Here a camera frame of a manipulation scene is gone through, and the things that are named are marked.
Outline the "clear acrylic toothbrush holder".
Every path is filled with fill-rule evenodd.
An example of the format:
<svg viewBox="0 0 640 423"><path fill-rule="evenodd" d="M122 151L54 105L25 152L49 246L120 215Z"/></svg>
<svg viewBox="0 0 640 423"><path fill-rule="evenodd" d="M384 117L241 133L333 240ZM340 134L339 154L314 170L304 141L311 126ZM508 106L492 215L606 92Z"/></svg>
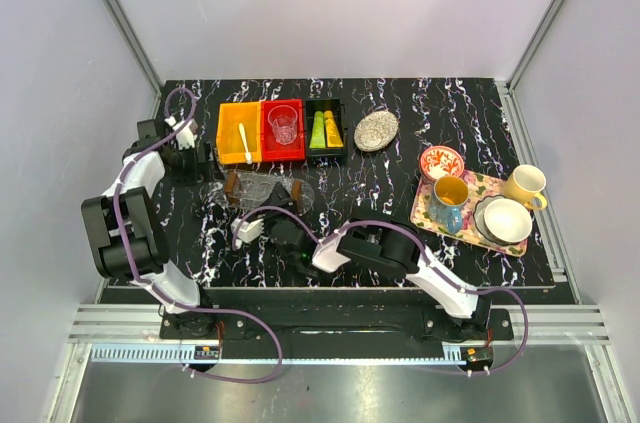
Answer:
<svg viewBox="0 0 640 423"><path fill-rule="evenodd" d="M303 194L302 181L299 179L240 170L227 175L223 194L232 207L249 211L263 206L276 182L282 183L293 198Z"/></svg>

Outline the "clear plastic cup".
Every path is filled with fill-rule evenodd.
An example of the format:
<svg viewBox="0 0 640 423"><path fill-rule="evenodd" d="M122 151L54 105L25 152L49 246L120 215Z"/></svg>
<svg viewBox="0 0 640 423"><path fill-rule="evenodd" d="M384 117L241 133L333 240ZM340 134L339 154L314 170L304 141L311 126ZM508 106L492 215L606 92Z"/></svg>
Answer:
<svg viewBox="0 0 640 423"><path fill-rule="evenodd" d="M290 145L297 139L298 114L295 108L278 105L269 111L267 119L278 144Z"/></svg>

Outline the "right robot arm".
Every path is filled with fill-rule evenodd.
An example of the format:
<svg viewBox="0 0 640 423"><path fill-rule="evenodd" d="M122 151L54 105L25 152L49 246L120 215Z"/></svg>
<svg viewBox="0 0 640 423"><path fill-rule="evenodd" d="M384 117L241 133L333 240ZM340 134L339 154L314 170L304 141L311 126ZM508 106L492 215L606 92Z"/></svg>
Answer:
<svg viewBox="0 0 640 423"><path fill-rule="evenodd" d="M389 215L358 208L334 233L320 239L302 226L298 201L282 184L260 205L271 242L296 271L320 280L347 264L390 279L404 279L432 297L448 322L447 340L485 339L491 324L490 300L449 270L409 226Z"/></svg>

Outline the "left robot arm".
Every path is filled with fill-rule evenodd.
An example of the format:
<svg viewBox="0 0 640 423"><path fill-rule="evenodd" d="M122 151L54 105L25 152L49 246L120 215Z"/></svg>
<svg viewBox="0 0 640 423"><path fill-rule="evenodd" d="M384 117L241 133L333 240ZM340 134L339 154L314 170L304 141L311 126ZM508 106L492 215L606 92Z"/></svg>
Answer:
<svg viewBox="0 0 640 423"><path fill-rule="evenodd" d="M170 116L138 124L139 139L123 155L123 168L101 195L81 204L92 257L105 279L121 279L147 291L161 305L165 330L184 339L221 337L224 324L203 288L170 259L167 236L152 204L167 177L176 187L222 177L209 142L197 140L197 124Z"/></svg>

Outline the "white toothbrush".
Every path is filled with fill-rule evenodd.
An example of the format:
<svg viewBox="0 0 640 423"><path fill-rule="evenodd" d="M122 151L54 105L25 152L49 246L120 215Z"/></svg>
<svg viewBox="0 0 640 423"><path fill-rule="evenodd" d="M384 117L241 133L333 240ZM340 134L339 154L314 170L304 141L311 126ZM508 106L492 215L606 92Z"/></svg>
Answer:
<svg viewBox="0 0 640 423"><path fill-rule="evenodd" d="M243 123L239 123L238 124L238 131L239 131L240 138L241 138L242 145L243 145L243 149L244 149L244 158L245 158L246 164L247 165L251 165L253 163L253 158L252 158L252 153L251 153L251 151L249 149L249 145L248 145L246 128L245 128L245 125Z"/></svg>

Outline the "green toothpaste tube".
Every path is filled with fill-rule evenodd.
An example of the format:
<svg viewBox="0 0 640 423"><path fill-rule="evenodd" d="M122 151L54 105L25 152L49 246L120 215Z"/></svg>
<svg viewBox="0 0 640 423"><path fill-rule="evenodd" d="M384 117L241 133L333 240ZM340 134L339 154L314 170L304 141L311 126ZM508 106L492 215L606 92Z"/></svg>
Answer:
<svg viewBox="0 0 640 423"><path fill-rule="evenodd" d="M326 147L326 134L324 129L324 113L316 111L313 117L311 129L310 149L324 149Z"/></svg>

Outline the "yellow toothpaste tube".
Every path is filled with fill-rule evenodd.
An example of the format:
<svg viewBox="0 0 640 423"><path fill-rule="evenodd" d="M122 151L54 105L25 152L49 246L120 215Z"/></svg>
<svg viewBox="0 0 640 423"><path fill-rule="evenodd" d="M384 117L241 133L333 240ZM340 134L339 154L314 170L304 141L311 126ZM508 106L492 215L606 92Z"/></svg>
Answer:
<svg viewBox="0 0 640 423"><path fill-rule="evenodd" d="M327 110L323 114L324 116L324 128L326 134L326 147L327 148L343 148L344 143L340 134L339 127L336 123L334 114L332 111Z"/></svg>

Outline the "floral rectangular tray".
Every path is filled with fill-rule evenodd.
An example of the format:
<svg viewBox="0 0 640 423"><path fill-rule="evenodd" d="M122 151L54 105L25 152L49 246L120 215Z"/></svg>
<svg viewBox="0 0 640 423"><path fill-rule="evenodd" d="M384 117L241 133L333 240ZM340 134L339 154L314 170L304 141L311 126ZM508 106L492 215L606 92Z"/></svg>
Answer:
<svg viewBox="0 0 640 423"><path fill-rule="evenodd" d="M431 221L427 206L433 182L425 176L420 178L410 221L420 229L448 236L465 243L497 251L509 256L520 257L527 252L527 239L518 243L507 243L496 238L484 223L484 210L494 200L503 198L503 180L488 175L465 170L462 179L468 186L469 199L461 211L463 227L460 232L450 234L443 225Z"/></svg>

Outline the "orange plastic bin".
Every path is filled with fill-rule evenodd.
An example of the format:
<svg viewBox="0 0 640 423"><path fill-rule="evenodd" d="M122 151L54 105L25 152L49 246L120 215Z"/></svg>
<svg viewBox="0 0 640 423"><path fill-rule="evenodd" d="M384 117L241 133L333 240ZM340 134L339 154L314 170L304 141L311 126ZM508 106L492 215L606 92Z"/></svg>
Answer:
<svg viewBox="0 0 640 423"><path fill-rule="evenodd" d="M222 165L245 164L238 124L246 128L253 163L262 161L261 103L234 102L220 105L216 133L216 150Z"/></svg>

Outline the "black plastic bin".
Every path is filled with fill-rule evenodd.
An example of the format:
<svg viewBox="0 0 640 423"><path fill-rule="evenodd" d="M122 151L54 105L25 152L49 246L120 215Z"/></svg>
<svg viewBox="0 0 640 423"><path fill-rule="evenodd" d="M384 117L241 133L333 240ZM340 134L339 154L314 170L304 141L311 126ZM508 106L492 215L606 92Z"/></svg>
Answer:
<svg viewBox="0 0 640 423"><path fill-rule="evenodd" d="M308 159L319 159L319 158L345 158L348 153L348 125L345 117L345 109L344 105L337 98L329 98L329 99L312 99L306 100L304 102L304 143L305 150ZM316 111L322 111L323 113L327 110L333 112L336 123L339 127L341 137L343 139L344 147L343 148L327 148L324 149L310 149L309 143L311 138L311 129L313 125L313 117Z"/></svg>

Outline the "red plastic bin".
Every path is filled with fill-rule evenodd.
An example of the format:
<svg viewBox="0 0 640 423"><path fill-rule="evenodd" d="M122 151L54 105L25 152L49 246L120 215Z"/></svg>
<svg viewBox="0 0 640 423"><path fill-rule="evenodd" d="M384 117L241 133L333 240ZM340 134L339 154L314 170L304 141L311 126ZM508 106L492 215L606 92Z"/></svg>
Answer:
<svg viewBox="0 0 640 423"><path fill-rule="evenodd" d="M297 139L290 145L280 145L276 142L272 128L268 122L269 111L278 106L287 105L296 109L298 114ZM299 99L272 100L261 103L261 144L262 159L267 162L274 161L300 161L305 159L305 143L303 128L303 105Z"/></svg>

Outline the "grey speckled soap dish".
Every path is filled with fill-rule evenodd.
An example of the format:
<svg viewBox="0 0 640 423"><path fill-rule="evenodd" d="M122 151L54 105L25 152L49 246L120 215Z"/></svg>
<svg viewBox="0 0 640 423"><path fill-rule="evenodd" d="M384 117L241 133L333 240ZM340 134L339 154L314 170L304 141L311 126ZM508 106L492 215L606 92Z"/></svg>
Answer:
<svg viewBox="0 0 640 423"><path fill-rule="evenodd" d="M389 111L375 111L365 116L354 130L354 143L362 152L376 152L396 137L399 130L397 117Z"/></svg>

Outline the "red patterned bowl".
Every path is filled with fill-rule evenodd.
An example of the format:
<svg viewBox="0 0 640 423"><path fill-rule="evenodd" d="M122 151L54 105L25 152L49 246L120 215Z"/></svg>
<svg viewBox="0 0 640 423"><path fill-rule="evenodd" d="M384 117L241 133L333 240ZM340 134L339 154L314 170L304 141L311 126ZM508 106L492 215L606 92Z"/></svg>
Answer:
<svg viewBox="0 0 640 423"><path fill-rule="evenodd" d="M442 145L424 150L419 164L423 176L431 181L447 175L459 177L465 169L462 156L454 149Z"/></svg>

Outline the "white scalloped bowl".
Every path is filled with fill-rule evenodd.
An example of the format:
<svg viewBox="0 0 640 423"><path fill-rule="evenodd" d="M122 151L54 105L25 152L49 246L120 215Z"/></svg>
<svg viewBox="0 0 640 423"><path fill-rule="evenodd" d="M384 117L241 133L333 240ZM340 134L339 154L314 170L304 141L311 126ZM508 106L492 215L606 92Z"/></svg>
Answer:
<svg viewBox="0 0 640 423"><path fill-rule="evenodd" d="M501 246L525 241L533 229L529 211L502 195L480 200L475 206L473 220L482 237Z"/></svg>

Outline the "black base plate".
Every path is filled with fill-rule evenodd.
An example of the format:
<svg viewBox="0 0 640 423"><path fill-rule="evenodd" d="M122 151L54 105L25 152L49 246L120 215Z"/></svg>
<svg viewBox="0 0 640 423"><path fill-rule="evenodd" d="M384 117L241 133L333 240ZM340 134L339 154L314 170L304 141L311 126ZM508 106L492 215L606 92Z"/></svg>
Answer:
<svg viewBox="0 0 640 423"><path fill-rule="evenodd" d="M417 288L349 289L210 289L206 303L223 314L158 309L161 336L242 341L265 337L266 330L249 318L261 319L283 339L293 335L391 333L451 343L512 341L511 317L488 297L479 300L479 315L470 320L449 316L442 303Z"/></svg>

